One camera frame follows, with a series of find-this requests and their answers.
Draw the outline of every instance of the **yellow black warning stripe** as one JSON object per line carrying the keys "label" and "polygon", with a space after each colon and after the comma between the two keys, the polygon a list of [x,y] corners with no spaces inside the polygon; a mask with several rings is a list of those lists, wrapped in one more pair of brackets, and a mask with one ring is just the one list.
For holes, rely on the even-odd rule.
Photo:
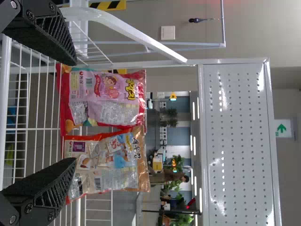
{"label": "yellow black warning stripe", "polygon": [[127,73],[127,69],[114,69],[113,72],[112,72],[112,70],[109,70],[108,73],[126,74]]}
{"label": "yellow black warning stripe", "polygon": [[127,0],[94,2],[91,3],[89,7],[103,11],[124,10],[127,8]]}

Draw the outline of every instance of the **snack bag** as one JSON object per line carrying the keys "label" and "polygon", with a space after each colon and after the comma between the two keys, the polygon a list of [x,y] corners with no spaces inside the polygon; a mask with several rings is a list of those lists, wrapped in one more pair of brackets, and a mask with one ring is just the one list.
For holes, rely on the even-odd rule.
{"label": "snack bag", "polygon": [[94,136],[64,136],[63,150],[65,158],[77,158],[69,201],[109,190],[150,191],[143,126]]}
{"label": "snack bag", "polygon": [[56,70],[62,136],[79,126],[128,129],[145,124],[145,70],[112,74],[61,64]]}

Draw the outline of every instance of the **red snack bag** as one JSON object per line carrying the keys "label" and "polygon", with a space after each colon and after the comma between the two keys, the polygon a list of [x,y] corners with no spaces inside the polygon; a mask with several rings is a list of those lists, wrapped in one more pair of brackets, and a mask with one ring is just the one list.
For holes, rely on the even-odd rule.
{"label": "red snack bag", "polygon": [[62,136],[79,126],[128,129],[145,124],[145,70],[112,74],[61,64],[56,70]]}

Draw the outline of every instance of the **arrow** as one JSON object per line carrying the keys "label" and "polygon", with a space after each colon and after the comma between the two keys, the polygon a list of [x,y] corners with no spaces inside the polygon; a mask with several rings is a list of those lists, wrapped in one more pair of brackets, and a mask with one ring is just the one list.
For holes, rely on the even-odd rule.
{"label": "arrow", "polygon": [[286,127],[283,125],[283,124],[281,124],[280,126],[278,126],[278,128],[277,128],[277,131],[281,131],[281,133],[283,133],[283,130],[285,130],[286,131]]}

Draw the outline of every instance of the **perforated metal panel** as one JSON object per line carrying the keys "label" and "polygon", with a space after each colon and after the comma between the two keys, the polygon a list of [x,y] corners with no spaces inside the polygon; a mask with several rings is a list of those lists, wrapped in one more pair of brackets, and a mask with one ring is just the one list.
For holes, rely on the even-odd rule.
{"label": "perforated metal panel", "polygon": [[278,184],[273,184],[271,160],[276,149],[270,145],[275,139],[270,139],[271,90],[266,89],[266,78],[262,63],[203,67],[204,214],[211,226],[278,225],[273,189]]}

